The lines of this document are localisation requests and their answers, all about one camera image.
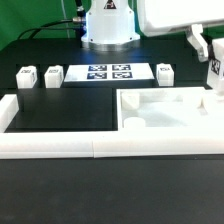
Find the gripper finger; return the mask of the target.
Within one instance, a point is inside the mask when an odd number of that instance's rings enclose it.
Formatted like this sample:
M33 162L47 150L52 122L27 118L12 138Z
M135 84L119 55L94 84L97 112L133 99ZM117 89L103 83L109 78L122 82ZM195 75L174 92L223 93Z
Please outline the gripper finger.
M201 24L193 24L186 31L187 41L196 50L200 62L209 60L209 45L205 41L203 34L203 26Z

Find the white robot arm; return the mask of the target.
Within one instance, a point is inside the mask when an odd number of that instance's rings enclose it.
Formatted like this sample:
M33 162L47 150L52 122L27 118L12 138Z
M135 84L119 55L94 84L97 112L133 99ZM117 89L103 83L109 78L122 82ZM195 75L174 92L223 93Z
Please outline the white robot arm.
M82 45L100 51L127 48L140 40L135 30L138 17L140 31L147 37L185 31L199 60L208 60L208 44L201 33L224 25L224 0L136 0L136 4L134 13L128 0L91 0Z

